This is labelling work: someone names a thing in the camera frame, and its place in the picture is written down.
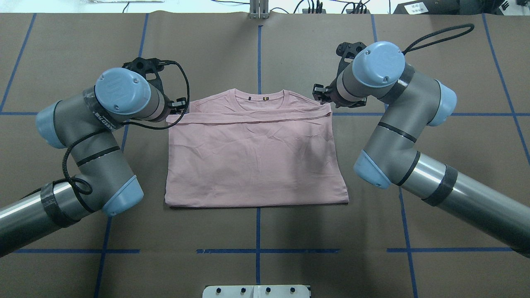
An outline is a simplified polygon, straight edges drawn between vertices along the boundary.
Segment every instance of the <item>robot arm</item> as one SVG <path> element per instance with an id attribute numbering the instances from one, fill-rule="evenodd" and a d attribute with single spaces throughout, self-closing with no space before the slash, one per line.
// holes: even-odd
<path id="1" fill-rule="evenodd" d="M 105 71 L 82 94 L 37 114 L 40 135 L 55 148 L 68 147 L 81 174 L 72 178 L 74 183 L 46 184 L 0 210 L 0 257 L 95 211 L 114 216 L 143 198 L 112 131 L 128 119 L 162 121 L 186 106 L 185 101 L 169 101 L 163 93 L 158 71 L 168 64 L 137 58 Z M 147 81 L 146 73 L 155 73 L 156 79 Z"/>
<path id="2" fill-rule="evenodd" d="M 451 115 L 455 93 L 406 64 L 390 42 L 357 52 L 330 86 L 315 85 L 313 92 L 337 106 L 362 106 L 368 95 L 388 104 L 355 172 L 379 188 L 401 186 L 530 257 L 529 207 L 413 148 L 426 125 L 440 125 Z"/>

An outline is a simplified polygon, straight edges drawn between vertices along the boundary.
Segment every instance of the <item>folded t-shirt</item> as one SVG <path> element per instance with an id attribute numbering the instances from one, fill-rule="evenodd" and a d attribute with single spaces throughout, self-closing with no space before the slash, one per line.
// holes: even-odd
<path id="1" fill-rule="evenodd" d="M 190 113 L 169 130 L 165 201 L 180 207 L 347 203 L 331 107 L 287 90 L 231 89 L 191 102 Z"/>

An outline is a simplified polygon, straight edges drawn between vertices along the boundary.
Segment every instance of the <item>light blue joint cap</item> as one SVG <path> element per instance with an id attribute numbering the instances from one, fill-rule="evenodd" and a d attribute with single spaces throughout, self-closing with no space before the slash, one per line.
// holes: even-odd
<path id="1" fill-rule="evenodd" d="M 100 104 L 119 115 L 140 112 L 151 98 L 149 83 L 141 75 L 118 67 L 101 74 L 94 90 Z"/>
<path id="2" fill-rule="evenodd" d="M 395 44 L 378 41 L 355 57 L 352 70 L 363 85 L 387 87 L 394 84 L 405 70 L 405 56 Z"/>
<path id="3" fill-rule="evenodd" d="M 35 125 L 40 136 L 46 140 L 46 143 L 48 143 L 53 148 L 63 149 L 66 148 L 66 146 L 63 145 L 59 140 L 59 137 L 55 132 L 54 124 L 55 107 L 57 106 L 59 101 L 40 111 L 37 114 L 37 117 L 35 118 Z"/>
<path id="4" fill-rule="evenodd" d="M 436 115 L 429 122 L 429 126 L 438 126 L 444 123 L 456 108 L 456 93 L 444 86 L 439 80 L 436 80 L 436 82 L 440 84 L 440 104 Z"/>
<path id="5" fill-rule="evenodd" d="M 364 150 L 361 151 L 359 158 L 355 162 L 354 170 L 359 177 L 379 188 L 387 189 L 392 184 L 390 179 L 388 179 L 385 173 L 381 171 Z"/>
<path id="6" fill-rule="evenodd" d="M 144 192 L 134 175 L 103 206 L 103 212 L 108 217 L 115 216 L 138 204 L 143 197 Z"/>

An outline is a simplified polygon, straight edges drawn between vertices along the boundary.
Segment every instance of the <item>black band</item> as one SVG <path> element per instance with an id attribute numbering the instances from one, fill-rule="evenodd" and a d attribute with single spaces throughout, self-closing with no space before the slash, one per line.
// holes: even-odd
<path id="1" fill-rule="evenodd" d="M 410 174 L 412 174 L 412 171 L 414 171 L 414 168 L 416 167 L 416 165 L 418 164 L 418 161 L 420 160 L 420 155 L 421 155 L 421 153 L 419 151 L 416 151 L 416 157 L 414 158 L 414 161 L 410 165 L 410 168 L 407 171 L 407 173 L 405 174 L 405 176 L 403 176 L 403 179 L 401 179 L 401 181 L 399 181 L 396 184 L 397 186 L 402 186 L 403 183 L 405 183 L 405 181 L 410 177 Z"/>
<path id="2" fill-rule="evenodd" d="M 398 97 L 401 96 L 401 94 L 403 94 L 405 89 L 409 86 L 410 81 L 414 76 L 414 72 L 414 67 L 412 67 L 410 64 L 405 64 L 405 70 L 401 74 L 400 78 L 383 97 L 379 98 L 379 100 L 386 104 L 391 104 L 392 102 L 394 102 Z"/>
<path id="3" fill-rule="evenodd" d="M 428 198 L 423 199 L 423 201 L 431 206 L 438 206 L 438 204 L 451 194 L 457 178 L 458 171 L 449 165 L 445 165 L 445 174 L 438 188 Z"/>
<path id="4" fill-rule="evenodd" d="M 73 220 L 66 213 L 64 213 L 57 204 L 54 195 L 53 183 L 48 183 L 42 187 L 40 191 L 40 202 L 42 203 L 44 211 L 46 212 L 46 214 L 48 214 L 48 217 L 56 225 L 60 227 L 69 227 L 78 222 Z"/>
<path id="5" fill-rule="evenodd" d="M 83 97 L 86 106 L 106 129 L 113 132 L 116 129 L 123 127 L 123 125 L 110 116 L 109 112 L 99 103 L 98 99 L 95 97 L 95 91 L 93 96 L 87 96 L 87 94 L 84 94 Z"/>
<path id="6" fill-rule="evenodd" d="M 87 163 L 89 161 L 93 161 L 93 160 L 95 160 L 95 159 L 97 159 L 99 157 L 102 157 L 102 156 L 104 156 L 106 154 L 109 154 L 109 153 L 117 151 L 117 150 L 120 150 L 119 146 L 114 146 L 112 148 L 108 148 L 108 149 L 105 149 L 103 151 L 99 151 L 99 152 L 97 152 L 95 154 L 90 155 L 89 157 L 83 158 L 82 160 L 76 162 L 76 164 L 77 164 L 77 166 L 82 166 L 83 164 L 85 164 L 85 163 Z"/>
<path id="7" fill-rule="evenodd" d="M 395 133 L 397 133 L 397 134 L 399 134 L 399 135 L 402 135 L 402 136 L 404 136 L 405 138 L 411 140 L 413 143 L 416 143 L 416 141 L 417 141 L 417 139 L 416 139 L 415 137 L 409 135 L 408 133 L 406 133 L 406 132 L 400 130 L 400 129 L 397 128 L 397 127 L 393 127 L 393 126 L 390 125 L 390 124 L 386 124 L 386 123 L 384 123 L 384 122 L 379 122 L 377 125 L 379 125 L 379 126 L 381 126 L 381 127 L 384 127 L 384 128 L 386 128 L 386 129 L 390 129 L 391 131 L 393 131 L 393 132 L 395 132 Z"/>

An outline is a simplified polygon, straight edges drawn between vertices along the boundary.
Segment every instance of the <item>wire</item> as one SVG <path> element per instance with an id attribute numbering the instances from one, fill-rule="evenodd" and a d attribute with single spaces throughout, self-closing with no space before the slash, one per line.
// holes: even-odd
<path id="1" fill-rule="evenodd" d="M 66 148 L 65 155 L 63 156 L 63 175 L 65 176 L 65 180 L 72 186 L 74 191 L 77 191 L 80 194 L 84 194 L 84 195 L 91 194 L 92 193 L 92 186 L 90 186 L 90 184 L 88 182 L 86 182 L 85 180 L 83 180 L 83 179 L 70 177 L 70 174 L 68 174 L 68 167 L 67 167 L 68 157 L 70 156 L 70 153 L 72 152 L 74 147 L 77 146 L 79 143 L 81 143 L 82 141 L 84 141 L 84 140 L 86 140 L 88 138 L 91 138 L 91 137 L 93 137 L 95 135 L 98 135 L 98 134 L 104 133 L 104 132 L 108 132 L 108 130 L 102 129 L 102 130 L 98 130 L 98 131 L 93 132 L 93 133 L 89 133 L 86 136 L 84 136 L 84 137 L 78 139 L 77 141 L 71 143 L 70 146 L 68 146 L 68 148 Z M 81 184 L 86 186 L 88 188 L 88 190 L 84 190 L 84 189 L 80 188 L 79 186 L 77 186 L 75 184 L 75 182 L 80 182 Z"/>
<path id="2" fill-rule="evenodd" d="M 121 11 L 121 13 L 124 13 L 125 10 L 129 7 L 129 4 L 131 4 L 131 2 L 127 2 L 127 5 L 125 5 L 125 7 L 123 8 L 123 10 Z"/>
<path id="3" fill-rule="evenodd" d="M 284 9 L 281 8 L 281 7 L 274 7 L 274 8 L 271 8 L 270 11 L 273 11 L 273 10 L 283 10 L 283 11 L 285 11 L 286 13 L 289 13 L 287 10 L 284 10 Z"/>
<path id="4" fill-rule="evenodd" d="M 340 12 L 341 14 L 344 13 L 344 11 L 346 10 L 346 7 L 348 7 L 348 5 L 350 4 L 353 4 L 354 5 L 354 9 L 355 9 L 355 3 L 353 2 L 348 2 L 343 8 L 342 8 L 342 11 Z"/>
<path id="5" fill-rule="evenodd" d="M 449 37 L 446 37 L 446 38 L 442 38 L 440 40 L 433 41 L 433 42 L 430 42 L 430 43 L 428 43 L 426 45 L 422 45 L 422 46 L 414 48 L 415 45 L 417 45 L 418 43 L 420 43 L 420 42 L 422 42 L 422 41 L 424 41 L 424 40 L 426 40 L 428 38 L 431 38 L 431 37 L 436 36 L 438 34 L 442 34 L 444 32 L 453 31 L 453 30 L 461 29 L 461 28 L 469 28 L 469 29 L 464 31 L 464 32 L 462 32 L 462 33 L 459 33 L 459 34 L 456 34 L 456 35 L 453 35 L 453 36 L 449 36 Z M 473 29 L 475 29 L 475 25 L 469 23 L 469 24 L 463 24 L 463 25 L 458 25 L 458 26 L 453 26 L 453 27 L 447 27 L 445 29 L 438 30 L 436 32 L 433 32 L 431 34 L 427 34 L 424 37 L 417 39 L 415 42 L 411 43 L 402 53 L 403 53 L 403 55 L 405 55 L 406 53 L 411 52 L 411 51 L 415 51 L 415 50 L 419 50 L 419 49 L 422 49 L 422 48 L 425 48 L 425 47 L 428 47 L 428 46 L 432 46 L 432 45 L 435 45 L 435 44 L 443 42 L 443 41 L 455 39 L 457 37 L 460 37 L 460 36 L 468 34 L 469 32 L 473 31 Z"/>
<path id="6" fill-rule="evenodd" d="M 302 4 L 304 0 L 300 0 L 300 2 L 298 2 L 298 4 L 296 4 L 296 7 L 295 7 L 295 11 L 293 11 L 293 13 L 296 13 L 296 10 L 298 9 L 298 7 L 300 6 L 300 4 Z"/>
<path id="7" fill-rule="evenodd" d="M 171 127 L 175 126 L 182 119 L 182 117 L 184 117 L 184 113 L 186 113 L 186 110 L 188 109 L 188 106 L 190 104 L 190 83 L 188 81 L 188 77 L 186 76 L 186 73 L 184 72 L 184 70 L 182 69 L 182 66 L 180 66 L 179 63 L 177 63 L 176 61 L 168 61 L 167 64 L 168 65 L 177 65 L 177 67 L 180 69 L 180 72 L 182 73 L 182 76 L 184 77 L 184 80 L 186 81 L 186 93 L 187 93 L 186 105 L 182 109 L 182 112 L 180 113 L 180 117 L 175 122 L 169 124 L 168 126 L 164 126 L 164 127 L 149 126 L 149 125 L 145 125 L 145 124 L 142 124 L 142 123 L 139 123 L 139 122 L 132 122 L 132 121 L 122 122 L 120 124 L 122 124 L 122 125 L 136 125 L 136 126 L 139 126 L 139 127 L 153 129 L 153 130 L 164 130 L 164 129 L 168 129 L 168 128 L 171 128 Z"/>
<path id="8" fill-rule="evenodd" d="M 211 0 L 213 2 L 219 2 L 219 3 L 236 3 L 236 4 L 249 4 L 250 3 L 247 3 L 247 2 L 236 2 L 236 1 L 221 1 L 221 0 Z"/>

